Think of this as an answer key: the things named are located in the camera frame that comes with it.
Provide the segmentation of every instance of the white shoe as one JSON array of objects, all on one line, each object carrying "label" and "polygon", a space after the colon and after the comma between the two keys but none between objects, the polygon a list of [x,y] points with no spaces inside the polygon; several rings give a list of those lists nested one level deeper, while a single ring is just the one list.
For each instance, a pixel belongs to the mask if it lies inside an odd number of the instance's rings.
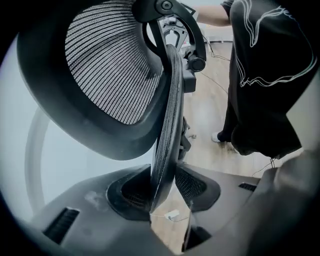
[{"label": "white shoe", "polygon": [[221,141],[218,139],[218,133],[219,133],[219,132],[214,132],[214,133],[212,133],[212,135],[211,135],[211,140],[212,140],[213,142],[221,142]]}]

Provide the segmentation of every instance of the white pattern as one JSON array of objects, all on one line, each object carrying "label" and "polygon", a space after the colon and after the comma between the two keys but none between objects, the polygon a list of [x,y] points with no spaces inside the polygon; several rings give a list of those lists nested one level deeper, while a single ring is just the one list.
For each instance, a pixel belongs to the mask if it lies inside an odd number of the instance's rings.
[{"label": "white pattern", "polygon": [[256,22],[255,27],[252,25],[252,23],[249,20],[249,15],[250,15],[250,11],[252,8],[252,0],[236,0],[234,2],[240,2],[243,5],[244,8],[244,14],[243,14],[243,20],[244,20],[244,27],[246,29],[246,31],[249,34],[250,37],[250,47],[253,48],[257,42],[258,42],[258,38],[259,38],[259,29],[260,29],[260,23],[263,19],[267,18],[267,17],[276,17],[279,15],[285,15],[288,18],[292,19],[293,21],[295,21],[297,23],[297,26],[301,32],[301,34],[304,36],[305,40],[307,41],[309,47],[310,47],[310,53],[311,53],[311,61],[309,66],[307,66],[304,70],[302,70],[301,72],[299,72],[298,74],[295,75],[285,75],[282,76],[280,78],[278,78],[275,81],[272,82],[268,82],[266,80],[264,80],[262,77],[258,76],[254,79],[249,79],[246,78],[246,72],[244,69],[244,66],[242,65],[241,61],[239,60],[238,56],[237,56],[237,50],[236,50],[236,46],[234,46],[235,48],[235,55],[236,55],[236,65],[237,68],[239,70],[239,74],[240,74],[240,86],[243,87],[246,84],[249,84],[250,86],[253,83],[258,83],[260,86],[263,87],[270,87],[273,86],[277,83],[287,83],[287,82],[291,82],[296,78],[299,78],[303,75],[305,75],[306,73],[308,73],[310,70],[312,70],[312,68],[316,65],[317,63],[317,57],[314,56],[312,47],[310,42],[308,41],[306,35],[303,33],[303,31],[300,28],[299,23],[291,16],[291,14],[289,13],[289,11],[281,6],[272,9],[270,11],[265,12]]}]

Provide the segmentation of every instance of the black plastic frame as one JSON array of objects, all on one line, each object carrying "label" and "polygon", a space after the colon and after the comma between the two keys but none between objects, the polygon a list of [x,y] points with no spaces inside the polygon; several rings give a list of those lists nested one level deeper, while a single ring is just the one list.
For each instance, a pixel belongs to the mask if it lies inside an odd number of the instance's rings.
[{"label": "black plastic frame", "polygon": [[[161,132],[171,74],[161,74],[144,115],[131,125],[107,115],[83,93],[68,67],[65,38],[74,17],[101,2],[69,0],[57,9],[43,13],[20,32],[18,59],[31,94],[57,125],[101,155],[129,160],[147,152]],[[137,27],[143,38],[142,24]],[[151,51],[149,53],[160,62],[159,57]]]}]

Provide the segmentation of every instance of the black pants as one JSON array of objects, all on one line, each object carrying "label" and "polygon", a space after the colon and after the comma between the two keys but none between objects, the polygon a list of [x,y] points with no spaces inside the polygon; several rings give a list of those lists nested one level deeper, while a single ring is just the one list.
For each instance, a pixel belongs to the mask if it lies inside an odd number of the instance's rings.
[{"label": "black pants", "polygon": [[222,142],[231,142],[234,148],[243,156],[257,151],[253,144],[250,143],[247,131],[239,125],[237,115],[229,100],[223,130],[218,134],[218,139]]}]

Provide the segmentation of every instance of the black shirt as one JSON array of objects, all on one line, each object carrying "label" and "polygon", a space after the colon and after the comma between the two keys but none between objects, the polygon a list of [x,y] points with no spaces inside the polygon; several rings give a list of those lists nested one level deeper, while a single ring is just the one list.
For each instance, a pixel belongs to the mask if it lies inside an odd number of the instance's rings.
[{"label": "black shirt", "polygon": [[299,23],[274,0],[226,0],[233,28],[229,94],[239,125],[266,156],[301,147],[286,113],[308,86],[317,57]]}]

